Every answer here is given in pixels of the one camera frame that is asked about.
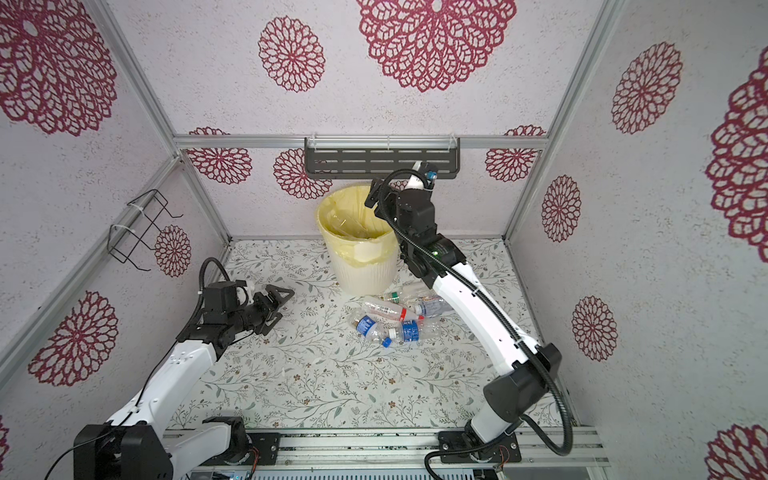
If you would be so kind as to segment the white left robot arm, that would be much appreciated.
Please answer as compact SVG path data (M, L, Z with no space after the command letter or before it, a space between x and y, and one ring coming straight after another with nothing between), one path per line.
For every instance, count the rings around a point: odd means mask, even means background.
M256 450L240 416L213 416L172 443L174 413L238 336L266 335L281 320L292 289L267 285L247 294L243 280L200 289L193 314L140 392L102 424L85 426L73 445L76 479L183 479L211 459L242 464Z

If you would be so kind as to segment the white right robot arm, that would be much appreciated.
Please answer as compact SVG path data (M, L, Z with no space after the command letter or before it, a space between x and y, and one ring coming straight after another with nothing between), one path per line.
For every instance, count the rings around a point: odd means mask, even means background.
M484 406L466 428L468 447L487 447L526 424L552 451L567 455L573 433L570 410L555 383L560 351L518 327L481 284L460 248L438 233L430 187L418 176L412 176L404 190L394 189L387 179L375 179L365 205L392 228L409 271L463 320L497 372L483 389ZM561 416L561 443L549 439L527 414L547 394Z

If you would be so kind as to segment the clear blue-label blue-cap bottle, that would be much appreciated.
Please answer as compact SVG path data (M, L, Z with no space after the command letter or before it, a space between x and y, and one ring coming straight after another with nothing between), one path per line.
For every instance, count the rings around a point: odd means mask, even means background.
M417 343L434 339L438 326L433 319L410 320L390 328L388 334L393 342Z

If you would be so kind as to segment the blue-label water bottle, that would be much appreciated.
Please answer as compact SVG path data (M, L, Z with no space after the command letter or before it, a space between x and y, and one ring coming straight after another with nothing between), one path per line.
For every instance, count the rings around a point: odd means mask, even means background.
M375 343L383 348L389 348L393 344L394 326L375 315L359 314L353 317L352 325L355 332L370 343Z

